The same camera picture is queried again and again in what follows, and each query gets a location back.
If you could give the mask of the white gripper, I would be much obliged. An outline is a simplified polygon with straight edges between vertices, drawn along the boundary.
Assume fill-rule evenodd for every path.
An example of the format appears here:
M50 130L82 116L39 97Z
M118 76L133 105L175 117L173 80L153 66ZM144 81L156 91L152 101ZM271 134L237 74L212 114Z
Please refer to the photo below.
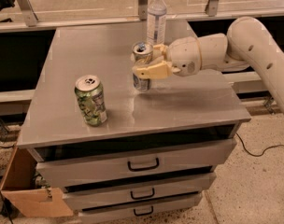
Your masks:
M154 45L152 60L157 59L164 61L152 65L137 63L132 68L133 73L142 79L165 79L173 74L180 77L196 75L202 64L198 39L188 36L173 41L169 47Z

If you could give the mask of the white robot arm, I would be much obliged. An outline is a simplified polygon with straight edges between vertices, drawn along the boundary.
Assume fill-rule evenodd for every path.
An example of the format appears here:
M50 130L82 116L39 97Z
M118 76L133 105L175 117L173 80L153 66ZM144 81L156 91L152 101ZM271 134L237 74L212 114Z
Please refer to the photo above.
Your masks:
M284 114L284 52L255 18L236 19L226 34L186 36L169 45L154 45L148 61L138 60L133 73L142 79L186 77L201 70L243 70L250 66Z

